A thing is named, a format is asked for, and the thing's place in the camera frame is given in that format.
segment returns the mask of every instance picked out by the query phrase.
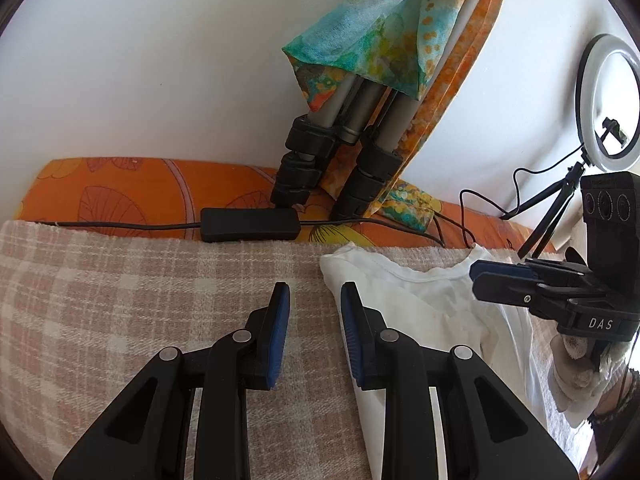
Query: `orange patterned fabric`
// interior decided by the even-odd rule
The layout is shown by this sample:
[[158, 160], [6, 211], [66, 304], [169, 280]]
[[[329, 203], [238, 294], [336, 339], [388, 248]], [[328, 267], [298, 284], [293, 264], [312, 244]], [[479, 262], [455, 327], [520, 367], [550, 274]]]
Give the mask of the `orange patterned fabric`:
[[[47, 164], [24, 197], [16, 219], [27, 221], [113, 221], [141, 224], [194, 222], [204, 207], [272, 207], [276, 170], [171, 160], [166, 158], [67, 158]], [[433, 200], [443, 215], [460, 221], [457, 205]], [[315, 190], [301, 219], [325, 220], [334, 200]], [[523, 227], [468, 211], [465, 223], [487, 248], [517, 248], [528, 233]], [[460, 229], [440, 220], [448, 248], [464, 248]], [[155, 231], [96, 228], [117, 236], [198, 239], [197, 230]], [[428, 232], [438, 235], [434, 222]], [[300, 242], [360, 246], [433, 246], [434, 242], [375, 224], [315, 226], [302, 229]]]

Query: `camera lens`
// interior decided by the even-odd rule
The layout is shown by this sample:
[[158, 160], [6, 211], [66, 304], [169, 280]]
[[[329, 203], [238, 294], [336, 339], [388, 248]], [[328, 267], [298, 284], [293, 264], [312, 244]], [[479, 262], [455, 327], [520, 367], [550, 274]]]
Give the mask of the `camera lens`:
[[606, 191], [601, 191], [598, 195], [598, 211], [605, 220], [611, 218], [613, 204], [611, 203], [611, 195]]
[[629, 220], [631, 216], [631, 204], [629, 203], [629, 199], [626, 195], [622, 194], [618, 197], [618, 216], [623, 222]]
[[591, 215], [594, 211], [596, 211], [596, 202], [593, 199], [593, 195], [591, 193], [587, 193], [584, 197], [584, 210], [587, 214]]

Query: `white t-shirt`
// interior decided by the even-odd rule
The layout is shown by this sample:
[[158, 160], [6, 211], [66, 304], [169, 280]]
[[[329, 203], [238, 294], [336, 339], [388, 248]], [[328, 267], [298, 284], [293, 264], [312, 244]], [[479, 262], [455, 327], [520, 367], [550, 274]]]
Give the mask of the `white t-shirt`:
[[[476, 246], [456, 266], [419, 272], [350, 244], [322, 256], [320, 267], [338, 311], [342, 285], [355, 282], [363, 305], [379, 310], [388, 327], [411, 336], [421, 346], [442, 351], [459, 344], [471, 347], [546, 428], [542, 388], [531, 357], [529, 313], [525, 308], [476, 300], [469, 267], [479, 259], [495, 260], [485, 248]], [[363, 392], [353, 384], [371, 473], [378, 480], [385, 393]], [[440, 459], [438, 466], [443, 471]]]

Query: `colorful cloth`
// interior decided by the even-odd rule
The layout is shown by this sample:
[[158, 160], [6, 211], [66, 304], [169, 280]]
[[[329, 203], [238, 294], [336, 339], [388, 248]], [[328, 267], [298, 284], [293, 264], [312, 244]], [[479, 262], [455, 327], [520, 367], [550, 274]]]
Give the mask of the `colorful cloth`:
[[283, 51], [312, 110], [344, 72], [421, 99], [464, 1], [345, 0]]
[[[399, 193], [406, 191], [406, 183], [398, 177], [406, 165], [414, 158], [440, 121], [450, 102], [458, 93], [471, 67], [491, 32], [498, 17], [502, 0], [479, 0], [471, 17], [460, 34], [449, 57], [438, 71], [414, 119], [402, 135], [396, 153], [402, 156], [402, 166], [396, 176], [389, 181], [386, 188], [374, 200], [365, 216], [379, 211], [388, 218], [393, 218], [406, 225], [418, 228], [420, 224], [429, 225], [431, 216], [424, 212], [424, 203], [431, 197], [415, 188], [415, 192], [407, 194], [398, 201]], [[320, 182], [320, 187], [333, 198], [337, 198], [342, 187], [356, 165], [360, 153], [360, 145], [341, 146], [332, 159]]]

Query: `white wall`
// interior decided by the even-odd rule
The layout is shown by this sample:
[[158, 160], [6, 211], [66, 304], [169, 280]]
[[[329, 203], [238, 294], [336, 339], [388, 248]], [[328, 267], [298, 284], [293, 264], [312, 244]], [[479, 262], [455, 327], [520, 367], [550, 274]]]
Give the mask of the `white wall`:
[[[513, 170], [547, 168], [580, 144], [574, 105], [577, 67], [586, 44], [603, 32], [632, 44], [607, 0], [504, 0], [478, 60], [407, 167], [405, 179], [450, 202], [458, 202], [460, 189], [467, 187], [514, 207]], [[634, 132], [638, 89], [621, 57], [603, 67], [600, 89], [599, 116], [616, 118], [623, 129]], [[520, 173], [524, 198], [563, 178], [578, 158], [542, 175]], [[534, 227], [551, 201], [519, 215], [518, 221]], [[465, 198], [467, 204], [497, 213], [475, 197]]]
[[[55, 157], [277, 167], [305, 110], [280, 47], [340, 1], [26, 0], [0, 38], [0, 219]], [[405, 178], [444, 200], [472, 187], [508, 204], [515, 167], [546, 166], [578, 145], [575, 70], [600, 32], [628, 40], [606, 0], [505, 0]], [[620, 102], [621, 89], [611, 91], [605, 97]], [[565, 172], [526, 182], [524, 194]]]

